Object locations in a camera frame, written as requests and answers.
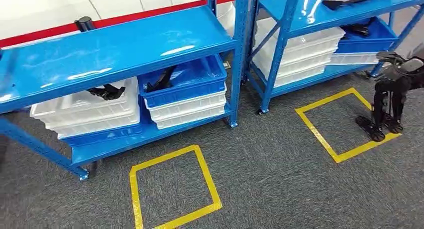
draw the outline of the shelving unit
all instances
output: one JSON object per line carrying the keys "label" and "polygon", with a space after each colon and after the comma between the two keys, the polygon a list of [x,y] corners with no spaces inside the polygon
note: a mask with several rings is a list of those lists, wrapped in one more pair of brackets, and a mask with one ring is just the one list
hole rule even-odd
{"label": "shelving unit", "polygon": [[[269,111],[270,100],[273,97],[369,67],[369,65],[357,64],[329,65],[325,68],[325,71],[322,74],[274,88],[279,64],[282,60],[288,39],[332,27],[346,25],[385,13],[390,13],[389,26],[392,26],[394,11],[422,4],[424,4],[424,0],[366,0],[341,6],[337,10],[331,10],[322,4],[322,0],[252,0],[249,16],[250,27],[247,32],[247,61],[244,68],[243,79],[245,81],[249,81],[262,98],[262,103],[257,113],[267,113]],[[268,14],[276,20],[277,23],[264,40],[256,47],[256,49],[252,51],[253,38],[256,31],[255,21],[259,8],[268,12]],[[390,46],[389,51],[394,51],[401,44],[401,42],[421,19],[423,14],[424,7],[421,6],[412,20],[407,24],[403,32],[398,36],[397,40]],[[275,47],[275,53],[273,55],[268,80],[265,80],[264,75],[252,62],[252,58],[278,30],[278,28],[280,28],[280,30]],[[375,76],[381,66],[381,64],[377,64],[372,70],[371,75]],[[259,81],[255,80],[253,74],[257,75]]]}
{"label": "shelving unit", "polygon": [[81,165],[161,138],[229,117],[237,126],[240,78],[245,55],[248,0],[236,0],[234,37],[215,16],[216,0],[207,5],[104,27],[25,47],[0,51],[0,113],[80,92],[209,55],[233,51],[231,98],[225,113],[184,125],[72,148],[68,159],[0,117],[0,134],[28,146],[66,170],[87,179]]}

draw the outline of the glossy shelf surface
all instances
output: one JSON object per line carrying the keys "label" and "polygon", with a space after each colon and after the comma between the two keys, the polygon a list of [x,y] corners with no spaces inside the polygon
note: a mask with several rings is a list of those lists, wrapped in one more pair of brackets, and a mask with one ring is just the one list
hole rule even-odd
{"label": "glossy shelf surface", "polygon": [[199,6],[2,51],[0,113],[236,45]]}
{"label": "glossy shelf surface", "polygon": [[[259,3],[278,21],[283,16],[286,1],[259,0]],[[322,4],[322,1],[299,0],[291,24],[290,37],[357,22],[424,3],[424,0],[366,0],[331,10]]]}

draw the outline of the blue plastic tray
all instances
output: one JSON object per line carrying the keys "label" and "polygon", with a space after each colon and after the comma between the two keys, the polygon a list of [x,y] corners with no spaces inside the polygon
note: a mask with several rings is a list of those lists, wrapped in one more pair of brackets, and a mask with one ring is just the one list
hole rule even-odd
{"label": "blue plastic tray", "polygon": [[[370,19],[358,21],[357,23],[366,24]],[[379,52],[389,49],[390,45],[397,40],[396,34],[379,17],[369,25],[369,36],[364,37],[357,34],[346,32],[345,37],[338,43],[338,49],[335,53],[368,53]]]}
{"label": "blue plastic tray", "polygon": [[225,90],[227,72],[217,54],[178,65],[170,79],[172,87],[145,92],[147,83],[153,85],[163,71],[158,70],[137,77],[140,95],[147,100],[149,108]]}
{"label": "blue plastic tray", "polygon": [[61,138],[61,141],[66,142],[69,146],[83,146],[89,145],[97,142],[103,142],[107,140],[113,140],[120,137],[127,137],[132,135],[138,135],[143,133],[145,126],[148,123],[151,123],[149,110],[146,109],[143,98],[138,98],[138,104],[140,105],[140,122],[134,125],[121,126],[117,128],[112,128],[108,130],[96,131],[92,133],[86,133],[75,136],[68,136]]}

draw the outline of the white panel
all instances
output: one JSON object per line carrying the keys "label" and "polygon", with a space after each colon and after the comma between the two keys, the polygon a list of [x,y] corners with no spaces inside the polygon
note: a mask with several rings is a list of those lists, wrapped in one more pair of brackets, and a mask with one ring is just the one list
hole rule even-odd
{"label": "white panel", "polygon": [[172,0],[140,0],[143,11],[166,8],[173,5]]}
{"label": "white panel", "polygon": [[[143,10],[140,0],[91,0],[102,19],[159,9],[171,6],[171,4],[179,5],[194,1],[199,0],[143,0],[143,5],[145,6]],[[217,17],[224,28],[229,32],[232,31],[235,19],[235,8],[232,3],[219,4],[217,5],[216,11]]]}
{"label": "white panel", "polygon": [[99,17],[89,0],[0,0],[0,40]]}

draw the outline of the yellow taped square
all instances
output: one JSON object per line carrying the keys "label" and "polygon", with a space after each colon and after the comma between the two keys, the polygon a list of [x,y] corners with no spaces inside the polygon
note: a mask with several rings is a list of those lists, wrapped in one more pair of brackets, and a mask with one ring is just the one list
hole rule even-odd
{"label": "yellow taped square", "polygon": [[209,193],[212,197],[213,203],[207,205],[201,209],[198,209],[194,212],[191,212],[187,215],[181,216],[177,219],[169,221],[165,224],[156,226],[156,229],[165,229],[165,228],[176,228],[188,222],[194,221],[200,217],[205,216],[206,214],[212,213],[216,210],[219,210],[223,207],[220,196],[218,195],[217,188],[215,187],[214,181],[212,180],[211,173],[209,172],[208,166],[206,164],[205,158],[200,150],[198,145],[191,145],[177,151],[159,156],[155,159],[145,161],[141,164],[134,165],[129,172],[129,182],[131,186],[131,197],[132,197],[132,208],[134,210],[134,218],[135,218],[135,228],[143,229],[143,217],[142,217],[142,209],[140,207],[140,198],[139,198],[139,186],[137,184],[136,172],[148,167],[151,167],[155,164],[162,163],[166,160],[181,156],[183,154],[193,152],[196,155],[197,161],[200,165],[200,169],[203,173],[204,180],[206,181],[207,188],[209,189]]}
{"label": "yellow taped square", "polygon": [[342,154],[337,154],[333,148],[330,146],[330,144],[324,139],[324,137],[320,134],[320,132],[315,128],[315,126],[311,123],[311,121],[306,117],[305,112],[312,110],[314,108],[317,108],[319,106],[322,106],[324,104],[327,104],[329,102],[332,102],[334,100],[337,100],[339,98],[342,98],[344,96],[347,96],[349,94],[354,94],[370,111],[372,110],[371,104],[361,95],[355,88],[350,88],[345,91],[339,92],[335,95],[329,96],[327,98],[324,98],[322,100],[319,100],[317,102],[314,102],[312,104],[306,105],[301,108],[295,109],[297,114],[300,116],[300,118],[304,121],[306,126],[312,131],[312,133],[315,135],[315,137],[318,139],[318,141],[324,146],[325,150],[330,154],[330,156],[334,159],[336,163],[341,163],[343,161],[346,161],[349,158],[353,158],[363,152],[368,151],[369,149],[372,149],[374,147],[377,147],[383,143],[386,143],[394,138],[399,137],[401,134],[393,134],[388,133],[385,135],[385,139],[380,142],[375,141],[369,141],[363,145],[360,145],[352,150],[346,151]]}

